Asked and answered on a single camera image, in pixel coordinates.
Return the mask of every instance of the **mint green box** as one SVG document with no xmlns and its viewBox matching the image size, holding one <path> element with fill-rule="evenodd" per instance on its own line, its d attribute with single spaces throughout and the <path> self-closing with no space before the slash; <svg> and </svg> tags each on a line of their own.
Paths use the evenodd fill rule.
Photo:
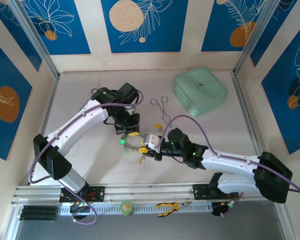
<svg viewBox="0 0 300 240">
<path fill-rule="evenodd" d="M 225 86 L 203 66 L 178 75 L 173 92 L 194 117 L 220 107 L 228 94 Z"/>
</svg>

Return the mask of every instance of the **floor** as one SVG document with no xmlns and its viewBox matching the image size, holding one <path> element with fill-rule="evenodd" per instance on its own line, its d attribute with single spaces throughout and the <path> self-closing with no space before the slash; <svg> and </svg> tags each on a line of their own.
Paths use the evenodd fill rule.
<svg viewBox="0 0 300 240">
<path fill-rule="evenodd" d="M 269 201 L 244 201 L 227 215 L 211 213 L 99 215 L 97 223 L 84 226 L 70 216 L 55 222 L 22 221 L 16 240 L 283 240 L 282 228 Z"/>
<path fill-rule="evenodd" d="M 93 88 L 118 89 L 128 82 L 144 94 L 143 103 L 137 107 L 137 112 L 140 113 L 140 131 L 160 135 L 153 126 L 155 123 L 165 126 L 165 123 L 159 108 L 152 106 L 150 99 L 167 96 L 168 103 L 165 104 L 165 108 L 170 117 L 189 115 L 173 93 L 174 79 L 183 72 L 185 70 L 147 70 L 62 75 L 45 134 L 53 132 L 75 115 L 89 99 Z M 234 154 L 254 155 L 231 74 L 227 71 L 217 71 L 213 74 L 227 88 L 228 96 L 221 107 L 195 119 L 205 129 L 215 149 Z M 192 142 L 206 145 L 198 127 L 189 119 L 178 119 L 173 123 L 173 127 L 180 128 Z M 100 124 L 80 139 L 66 158 L 89 184 L 207 182 L 215 172 L 191 169 L 165 157 L 161 162 L 146 158 L 142 166 L 138 164 L 141 154 L 132 152 L 127 155 L 119 141 L 120 137 L 115 134 L 112 126 Z M 38 165 L 33 179 L 46 175 Z M 47 179 L 39 184 L 58 183 Z"/>
</svg>

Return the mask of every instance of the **pliers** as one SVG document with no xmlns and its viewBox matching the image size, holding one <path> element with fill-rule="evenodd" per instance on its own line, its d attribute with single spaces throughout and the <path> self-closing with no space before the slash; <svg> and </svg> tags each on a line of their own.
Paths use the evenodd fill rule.
<svg viewBox="0 0 300 240">
<path fill-rule="evenodd" d="M 162 202 L 162 203 L 157 204 L 155 207 L 156 208 L 160 208 L 160 207 L 163 207 L 163 206 L 172 207 L 172 209 L 170 209 L 166 213 L 158 214 L 158 217 L 162 218 L 162 217 L 168 216 L 169 214 L 173 213 L 174 211 L 178 211 L 180 208 L 183 208 L 183 207 L 185 207 L 185 206 L 187 206 L 191 203 L 192 203 L 192 201 L 173 202 L 173 203 Z"/>
</svg>

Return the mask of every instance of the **green tape roll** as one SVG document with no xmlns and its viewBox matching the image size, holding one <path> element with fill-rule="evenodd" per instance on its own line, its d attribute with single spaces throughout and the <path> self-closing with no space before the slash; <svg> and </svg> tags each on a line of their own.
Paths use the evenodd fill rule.
<svg viewBox="0 0 300 240">
<path fill-rule="evenodd" d="M 123 201 L 120 204 L 120 211 L 127 217 L 132 215 L 133 210 L 134 208 L 132 206 L 132 203 L 129 201 Z"/>
</svg>

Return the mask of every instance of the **forceps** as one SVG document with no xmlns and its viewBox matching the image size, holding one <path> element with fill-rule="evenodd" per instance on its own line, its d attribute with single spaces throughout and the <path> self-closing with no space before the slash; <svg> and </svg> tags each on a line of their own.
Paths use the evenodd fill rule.
<svg viewBox="0 0 300 240">
<path fill-rule="evenodd" d="M 171 120 L 171 117 L 166 113 L 166 110 L 165 110 L 165 103 L 167 103 L 167 102 L 169 102 L 169 99 L 168 99 L 167 96 L 162 96 L 162 97 L 161 97 L 161 104 L 162 104 L 162 107 L 160 106 L 160 104 L 159 104 L 159 102 L 158 102 L 157 99 L 152 98 L 152 99 L 150 100 L 150 103 L 151 103 L 152 106 L 156 106 L 156 105 L 159 106 L 159 108 L 160 108 L 160 110 L 161 110 L 161 112 L 162 112 L 162 120 L 163 120 L 166 124 L 168 124 L 168 123 L 170 122 L 170 120 Z"/>
</svg>

